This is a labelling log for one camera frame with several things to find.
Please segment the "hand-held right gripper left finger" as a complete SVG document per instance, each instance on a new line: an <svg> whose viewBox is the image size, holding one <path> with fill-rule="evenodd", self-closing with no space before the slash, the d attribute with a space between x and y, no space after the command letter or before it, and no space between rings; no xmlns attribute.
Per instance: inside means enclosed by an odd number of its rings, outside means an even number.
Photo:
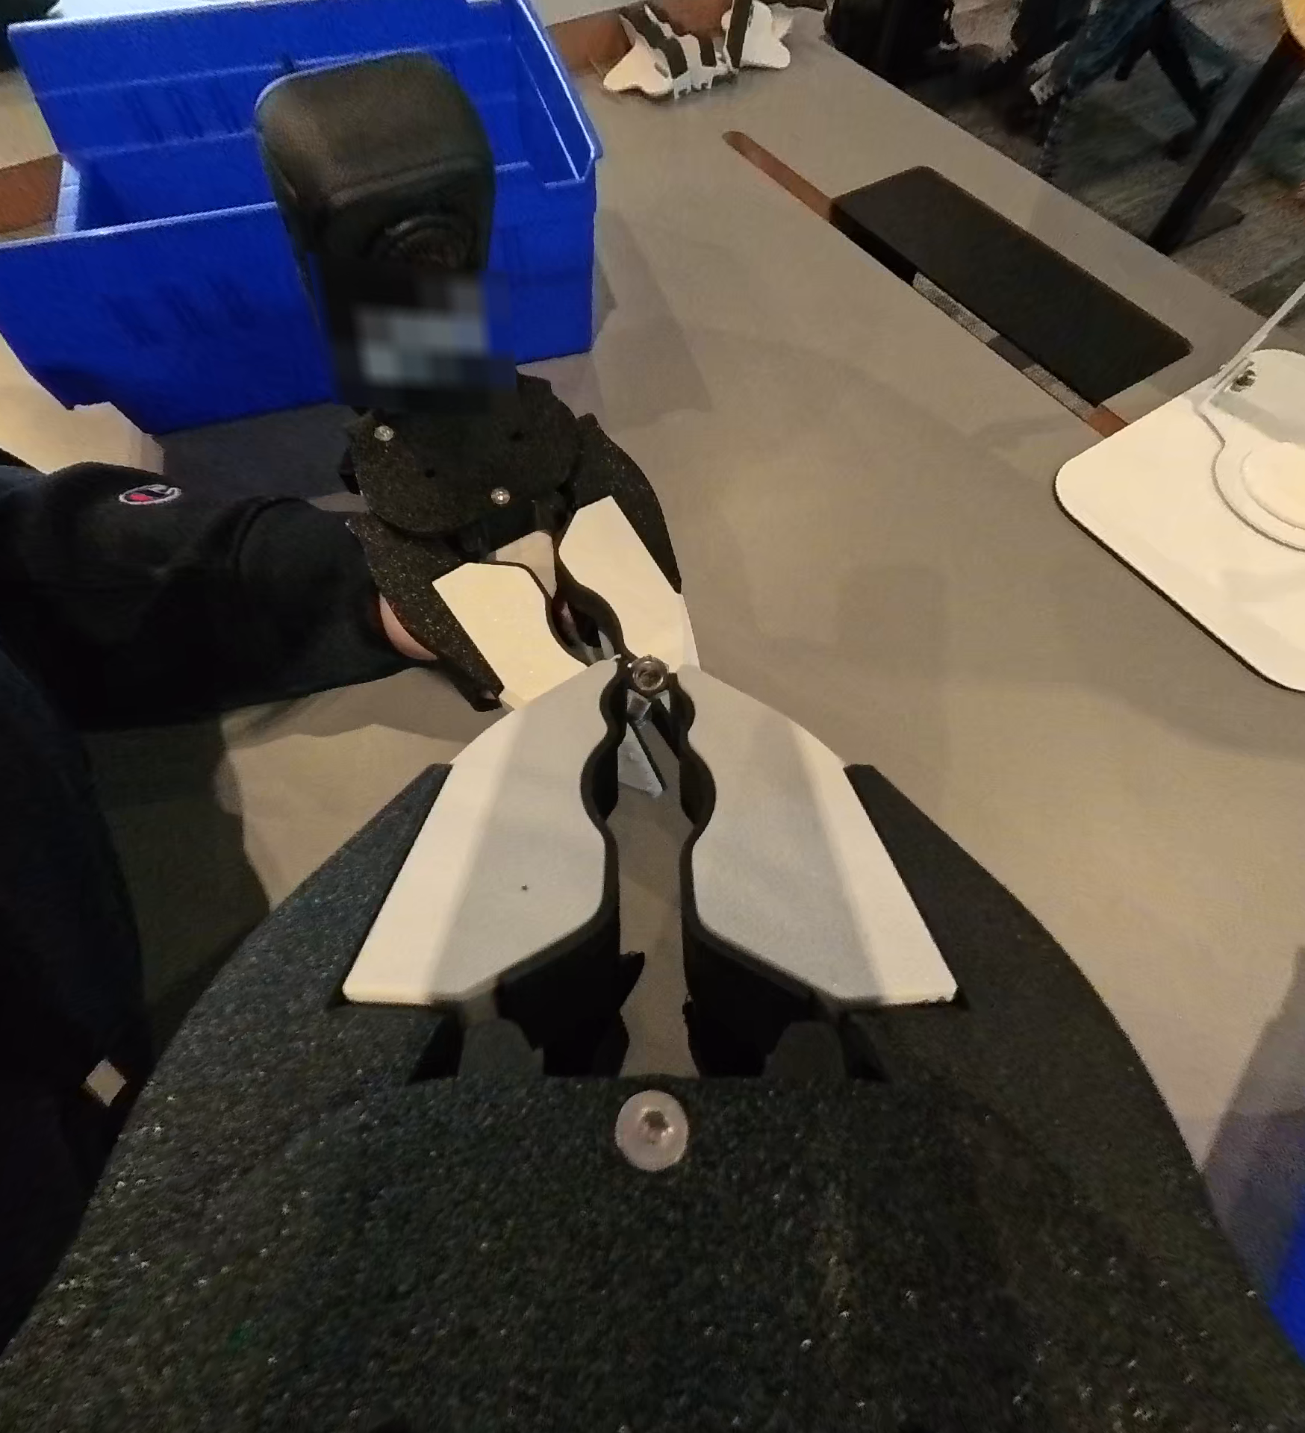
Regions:
<svg viewBox="0 0 1305 1433"><path fill-rule="evenodd" d="M624 668L601 660L446 766L342 981L356 1006L512 1024L545 1066L619 1066L643 958L621 949Z"/></svg>

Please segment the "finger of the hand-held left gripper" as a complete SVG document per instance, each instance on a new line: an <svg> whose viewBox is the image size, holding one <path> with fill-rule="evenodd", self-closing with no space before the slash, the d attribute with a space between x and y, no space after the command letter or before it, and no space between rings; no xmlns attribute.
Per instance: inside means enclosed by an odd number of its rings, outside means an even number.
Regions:
<svg viewBox="0 0 1305 1433"><path fill-rule="evenodd" d="M433 591L490 669L503 708L598 710L610 669L587 665L554 635L550 597L527 567L461 564Z"/></svg>
<svg viewBox="0 0 1305 1433"><path fill-rule="evenodd" d="M673 675L700 666L685 600L615 498L572 511L556 570L618 656L655 659Z"/></svg>

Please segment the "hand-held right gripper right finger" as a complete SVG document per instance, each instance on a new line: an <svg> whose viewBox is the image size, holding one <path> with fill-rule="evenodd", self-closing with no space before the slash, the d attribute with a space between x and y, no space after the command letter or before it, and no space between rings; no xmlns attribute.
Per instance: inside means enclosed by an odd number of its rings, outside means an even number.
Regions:
<svg viewBox="0 0 1305 1433"><path fill-rule="evenodd" d="M849 767L793 719L678 672L684 1017L697 1066L795 1024L947 1006L957 982Z"/></svg>

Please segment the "silver threaded bolt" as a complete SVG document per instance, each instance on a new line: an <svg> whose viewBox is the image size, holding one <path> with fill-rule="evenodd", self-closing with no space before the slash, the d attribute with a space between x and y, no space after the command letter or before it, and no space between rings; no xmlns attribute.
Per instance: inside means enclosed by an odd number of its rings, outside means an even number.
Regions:
<svg viewBox="0 0 1305 1433"><path fill-rule="evenodd" d="M649 746L649 734L655 733L651 714L654 702L636 690L625 690L624 698L625 728L616 754L618 784L657 800L664 794L666 782Z"/></svg>

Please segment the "person's left forearm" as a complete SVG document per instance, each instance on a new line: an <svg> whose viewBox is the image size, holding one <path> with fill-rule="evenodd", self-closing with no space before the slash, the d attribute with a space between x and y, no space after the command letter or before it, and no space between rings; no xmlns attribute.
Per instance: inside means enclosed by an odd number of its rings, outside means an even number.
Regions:
<svg viewBox="0 0 1305 1433"><path fill-rule="evenodd" d="M0 450L0 653L72 727L201 720L383 680L391 639L347 522Z"/></svg>

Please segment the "person's left hand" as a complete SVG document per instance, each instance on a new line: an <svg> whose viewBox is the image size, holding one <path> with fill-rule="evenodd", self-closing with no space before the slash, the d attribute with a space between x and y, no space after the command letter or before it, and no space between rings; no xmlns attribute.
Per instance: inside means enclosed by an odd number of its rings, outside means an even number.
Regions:
<svg viewBox="0 0 1305 1433"><path fill-rule="evenodd" d="M424 644L410 636L383 594L377 596L375 611L378 627L397 654L415 665L431 665L439 660L436 653L428 651Z"/></svg>

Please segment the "black rectangular desk mat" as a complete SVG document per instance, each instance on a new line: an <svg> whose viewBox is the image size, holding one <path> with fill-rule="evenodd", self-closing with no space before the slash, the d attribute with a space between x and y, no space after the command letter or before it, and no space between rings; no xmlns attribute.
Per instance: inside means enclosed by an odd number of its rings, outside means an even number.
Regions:
<svg viewBox="0 0 1305 1433"><path fill-rule="evenodd" d="M1102 406L1190 354L1175 330L936 170L830 203L830 223L905 283L921 277L1081 400Z"/></svg>

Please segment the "white black crumpled fabric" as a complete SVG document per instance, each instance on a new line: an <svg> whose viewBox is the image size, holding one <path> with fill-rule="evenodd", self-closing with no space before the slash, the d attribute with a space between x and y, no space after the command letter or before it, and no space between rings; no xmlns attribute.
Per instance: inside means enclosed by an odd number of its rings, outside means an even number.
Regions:
<svg viewBox="0 0 1305 1433"><path fill-rule="evenodd" d="M601 78L610 95L672 101L733 81L745 71L781 72L792 11L781 3L733 2L712 33L696 33L667 9L636 3L618 14L627 50Z"/></svg>

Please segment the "clear acrylic stand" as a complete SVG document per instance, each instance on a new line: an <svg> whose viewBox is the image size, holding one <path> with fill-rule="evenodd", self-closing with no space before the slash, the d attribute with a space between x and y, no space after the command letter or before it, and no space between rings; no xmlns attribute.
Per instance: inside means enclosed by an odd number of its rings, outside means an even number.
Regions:
<svg viewBox="0 0 1305 1433"><path fill-rule="evenodd" d="M1305 354L1269 345L1305 299L1305 280L1196 399L1216 439L1217 496L1247 528L1305 554Z"/></svg>

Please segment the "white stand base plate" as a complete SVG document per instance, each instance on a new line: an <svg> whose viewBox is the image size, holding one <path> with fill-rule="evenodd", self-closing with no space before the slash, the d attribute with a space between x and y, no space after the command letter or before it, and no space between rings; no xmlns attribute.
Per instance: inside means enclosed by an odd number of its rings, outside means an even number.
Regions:
<svg viewBox="0 0 1305 1433"><path fill-rule="evenodd" d="M1305 692L1305 554L1220 501L1196 385L1066 462L1061 508L1260 677Z"/></svg>

